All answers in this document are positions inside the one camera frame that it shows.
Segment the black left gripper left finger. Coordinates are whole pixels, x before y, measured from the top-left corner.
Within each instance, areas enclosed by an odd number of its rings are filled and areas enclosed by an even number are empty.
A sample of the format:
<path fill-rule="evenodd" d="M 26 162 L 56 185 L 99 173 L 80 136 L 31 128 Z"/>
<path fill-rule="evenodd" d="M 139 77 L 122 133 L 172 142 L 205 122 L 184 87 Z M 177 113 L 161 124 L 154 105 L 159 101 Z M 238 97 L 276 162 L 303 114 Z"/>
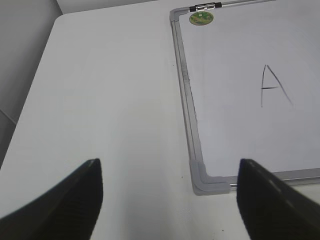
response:
<path fill-rule="evenodd" d="M 100 159 L 90 159 L 35 200 L 0 219 L 2 240 L 89 240 L 103 203 Z"/>

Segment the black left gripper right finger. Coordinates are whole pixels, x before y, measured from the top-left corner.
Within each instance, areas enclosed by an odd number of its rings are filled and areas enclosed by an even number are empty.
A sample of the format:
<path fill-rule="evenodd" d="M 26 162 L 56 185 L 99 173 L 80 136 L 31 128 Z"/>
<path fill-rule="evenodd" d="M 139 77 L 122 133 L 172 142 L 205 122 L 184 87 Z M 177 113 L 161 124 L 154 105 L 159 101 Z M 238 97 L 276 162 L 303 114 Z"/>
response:
<path fill-rule="evenodd" d="M 252 240 L 318 240 L 320 206 L 252 159 L 239 163 L 236 201 Z"/>

